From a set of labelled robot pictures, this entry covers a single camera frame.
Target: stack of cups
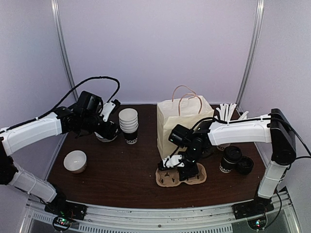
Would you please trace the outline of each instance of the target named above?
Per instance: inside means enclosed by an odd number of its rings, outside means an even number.
[[[123,109],[119,113],[120,128],[123,131],[125,141],[135,144],[138,137],[138,113],[133,108]]]

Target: table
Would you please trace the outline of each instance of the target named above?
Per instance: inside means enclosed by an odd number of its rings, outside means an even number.
[[[60,187],[68,200],[81,203],[124,208],[181,208],[232,203],[252,199],[265,172],[265,166],[254,143],[235,144],[254,161],[253,171],[241,175],[219,170],[222,152],[200,161],[207,180],[198,185],[180,184],[163,188],[156,184],[155,171],[161,160],[156,146],[156,105],[123,105],[112,116],[118,121],[123,108],[138,111],[138,142],[126,144],[123,135],[110,143],[102,143],[90,135],[75,139],[69,133],[55,160],[48,181]],[[63,166],[65,156],[73,150],[87,155],[87,168],[72,174]]]

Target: robotic arm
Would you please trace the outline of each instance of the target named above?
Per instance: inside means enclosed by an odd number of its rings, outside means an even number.
[[[96,132],[103,138],[113,139],[120,133],[120,128],[108,118],[119,106],[118,100],[103,104],[100,97],[83,91],[78,101],[69,108],[59,107],[44,118],[11,130],[1,129],[0,184],[9,184],[35,195],[49,203],[57,212],[65,211],[66,196],[49,182],[25,171],[13,161],[11,155],[34,142],[70,131],[74,131],[78,136],[81,136],[81,130],[87,131],[88,134]]]
[[[196,162],[212,146],[225,143],[265,142],[272,143],[273,154],[265,171],[254,200],[248,205],[234,206],[236,219],[262,214],[271,202],[271,197],[287,168],[296,159],[295,134],[288,127],[285,116],[279,109],[272,109],[271,114],[247,120],[231,122],[202,121],[195,130],[177,125],[169,140],[180,148],[187,147],[178,155],[164,158],[159,170],[177,167],[179,179],[186,180],[198,174]]]

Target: wooden table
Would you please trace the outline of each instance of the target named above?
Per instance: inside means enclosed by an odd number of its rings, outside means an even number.
[[[199,185],[180,184],[174,188],[159,187],[155,171],[160,155],[156,146],[156,105],[124,105],[138,111],[138,142],[126,144],[123,135],[110,143],[91,136],[74,139],[69,133],[48,181],[59,186],[68,200],[94,205],[127,208],[180,208],[231,203],[252,199],[265,167],[253,143],[236,144],[253,159],[254,169],[247,175],[219,170],[222,152],[200,161],[207,180]],[[112,116],[118,121],[118,113]],[[87,155],[87,168],[71,174],[63,166],[65,156],[73,150]]]

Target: bowl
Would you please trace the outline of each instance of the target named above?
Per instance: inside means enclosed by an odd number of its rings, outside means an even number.
[[[81,150],[74,150],[66,155],[64,167],[74,174],[83,172],[86,169],[86,154]]]

